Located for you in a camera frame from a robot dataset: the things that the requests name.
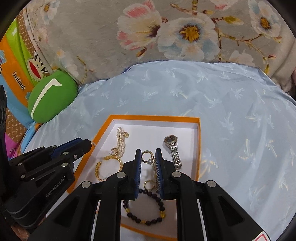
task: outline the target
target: monkey logo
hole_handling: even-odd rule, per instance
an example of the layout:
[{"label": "monkey logo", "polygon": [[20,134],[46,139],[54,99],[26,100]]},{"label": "monkey logo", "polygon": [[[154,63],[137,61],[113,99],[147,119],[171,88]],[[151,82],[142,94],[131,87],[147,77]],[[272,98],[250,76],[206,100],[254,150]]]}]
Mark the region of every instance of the monkey logo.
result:
[{"label": "monkey logo", "polygon": [[34,51],[34,56],[35,58],[28,59],[27,68],[32,78],[39,82],[41,79],[43,79],[43,73],[48,73],[48,71],[36,51]]}]

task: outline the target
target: watch face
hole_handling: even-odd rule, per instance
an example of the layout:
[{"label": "watch face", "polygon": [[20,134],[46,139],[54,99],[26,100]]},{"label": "watch face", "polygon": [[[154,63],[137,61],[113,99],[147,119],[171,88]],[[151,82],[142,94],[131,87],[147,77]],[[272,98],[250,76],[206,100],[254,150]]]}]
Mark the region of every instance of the watch face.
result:
[{"label": "watch face", "polygon": [[165,139],[164,139],[164,142],[167,143],[167,144],[170,144],[172,142],[176,142],[177,141],[177,137],[174,136],[174,135],[170,135],[170,136],[167,136]]}]

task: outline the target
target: wristwatch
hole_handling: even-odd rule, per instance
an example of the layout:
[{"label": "wristwatch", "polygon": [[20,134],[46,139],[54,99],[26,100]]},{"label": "wristwatch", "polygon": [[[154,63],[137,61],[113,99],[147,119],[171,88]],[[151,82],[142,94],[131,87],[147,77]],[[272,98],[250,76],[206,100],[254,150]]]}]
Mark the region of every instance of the wristwatch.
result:
[{"label": "wristwatch", "polygon": [[170,149],[170,151],[172,153],[172,158],[173,158],[173,162],[175,164],[176,170],[179,170],[182,168],[182,163],[181,163],[178,149],[177,149],[178,148],[177,140],[178,140],[178,137],[176,137],[174,135],[169,135],[169,136],[165,137],[164,143]]}]

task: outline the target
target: colorful package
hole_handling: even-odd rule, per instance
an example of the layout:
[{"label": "colorful package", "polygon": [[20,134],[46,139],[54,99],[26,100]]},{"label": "colorful package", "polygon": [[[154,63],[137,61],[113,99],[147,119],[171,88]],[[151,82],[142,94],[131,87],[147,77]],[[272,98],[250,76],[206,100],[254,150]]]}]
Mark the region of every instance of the colorful package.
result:
[{"label": "colorful package", "polygon": [[28,98],[34,86],[48,75],[20,13],[0,42],[0,85],[7,96],[5,141],[9,159],[23,153],[40,126],[29,115]]}]

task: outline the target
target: light blue bedsheet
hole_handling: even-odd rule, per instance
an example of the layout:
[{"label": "light blue bedsheet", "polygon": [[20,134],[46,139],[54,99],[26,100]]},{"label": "light blue bedsheet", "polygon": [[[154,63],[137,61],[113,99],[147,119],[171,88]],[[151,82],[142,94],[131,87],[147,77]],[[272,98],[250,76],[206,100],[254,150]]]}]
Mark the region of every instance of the light blue bedsheet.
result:
[{"label": "light blue bedsheet", "polygon": [[92,140],[110,114],[200,117],[200,181],[216,180],[272,241],[295,214],[296,102],[260,70],[185,61],[135,65],[80,89],[27,151]]}]

